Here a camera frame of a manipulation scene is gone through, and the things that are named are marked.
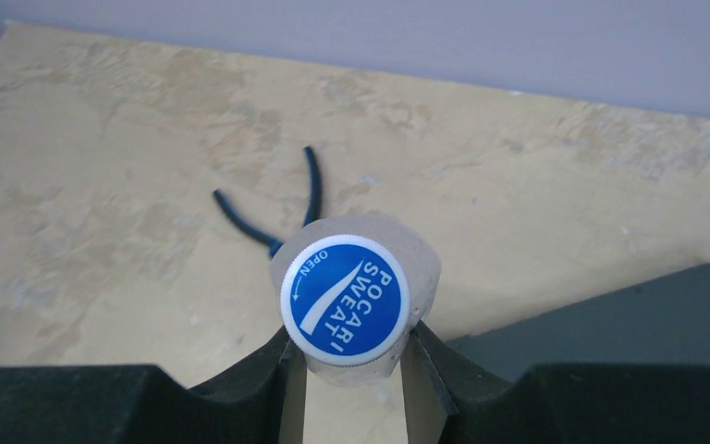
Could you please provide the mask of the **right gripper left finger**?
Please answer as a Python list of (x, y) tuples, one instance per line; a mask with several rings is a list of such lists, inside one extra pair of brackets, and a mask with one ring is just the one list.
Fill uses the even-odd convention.
[(282, 329), (191, 388), (154, 364), (0, 367), (0, 443), (300, 443), (306, 379)]

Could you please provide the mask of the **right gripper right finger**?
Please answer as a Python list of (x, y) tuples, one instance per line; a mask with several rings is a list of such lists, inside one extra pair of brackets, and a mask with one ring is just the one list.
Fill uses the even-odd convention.
[(418, 325), (401, 356), (411, 443), (710, 443), (710, 366), (538, 364), (516, 382)]

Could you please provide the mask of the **blue white bottle cap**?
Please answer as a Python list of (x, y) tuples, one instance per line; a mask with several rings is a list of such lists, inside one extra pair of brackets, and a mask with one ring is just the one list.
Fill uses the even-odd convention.
[(410, 323), (410, 287), (397, 258), (352, 234), (305, 246), (278, 275), (278, 305), (296, 345), (338, 367), (385, 355)]

